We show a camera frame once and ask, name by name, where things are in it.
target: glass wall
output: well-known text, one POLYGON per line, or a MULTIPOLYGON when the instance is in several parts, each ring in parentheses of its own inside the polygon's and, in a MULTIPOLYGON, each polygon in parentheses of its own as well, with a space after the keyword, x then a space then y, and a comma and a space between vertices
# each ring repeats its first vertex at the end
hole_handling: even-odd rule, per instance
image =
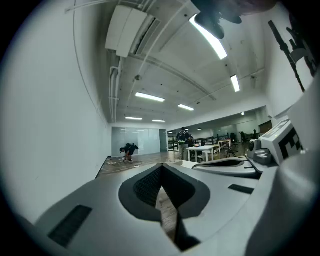
POLYGON ((160 152, 160 131, 158 129, 112 127, 112 157, 123 156, 120 148, 134 143, 139 150, 134 155, 146 155, 160 152))

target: wooden floor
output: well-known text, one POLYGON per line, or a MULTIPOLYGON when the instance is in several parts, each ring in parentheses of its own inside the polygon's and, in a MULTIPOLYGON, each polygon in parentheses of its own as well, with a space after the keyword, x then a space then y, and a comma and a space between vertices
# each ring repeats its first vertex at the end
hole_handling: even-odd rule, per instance
MULTIPOLYGON (((237 157, 244 157, 248 149, 248 146, 249 146, 248 143, 244 143, 244 144, 239 143, 238 146, 236 147, 233 146, 232 149, 234 151, 238 151, 235 153, 237 157)), ((214 160, 224 159, 227 157, 227 153, 228 153, 228 149, 222 148, 221 152, 214 154, 213 159, 214 160)), ((123 162, 122 157, 107 159, 103 164, 97 178, 105 175, 118 173, 118 172, 124 172, 134 168, 135 166, 146 166, 150 164, 179 160, 179 157, 180 157, 179 152, 168 151, 168 152, 161 152, 161 153, 155 153, 155 154, 133 155, 132 156, 133 163, 123 162)), ((206 155, 203 154, 201 158, 206 160, 206 155)), ((209 154, 209 161, 212 161, 211 154, 209 154)))
MULTIPOLYGON (((244 143, 244 144, 239 143, 238 146, 236 147, 233 146, 232 148, 234 151, 237 151, 235 153, 237 157, 244 157, 248 149, 248 146, 249 146, 248 143, 244 143)), ((227 157, 227 153, 228 153, 228 149, 223 148, 221 149, 221 152, 214 154, 213 158, 214 160, 224 159, 227 157)), ((135 166, 140 167, 140 166, 146 166, 150 164, 179 160, 179 157, 180 157, 179 152, 168 151, 168 152, 161 152, 161 153, 148 154, 148 155, 133 155, 132 157, 133 163, 124 163, 123 158, 119 158, 119 157, 107 159, 103 167, 101 168, 97 178, 105 177, 107 175, 111 175, 119 172, 124 172, 132 168, 135 168, 135 166)), ((203 159, 206 160, 205 154, 203 154, 201 157, 203 157, 203 159)), ((211 160, 212 160, 212 156, 211 154, 209 154, 209 161, 211 160)), ((158 194, 156 208, 161 211, 163 230, 166 232, 169 238, 172 241, 174 241, 176 227, 177 227, 178 212, 177 212, 177 209, 172 204, 172 202, 170 201, 167 193, 163 188, 160 189, 160 192, 158 194)))

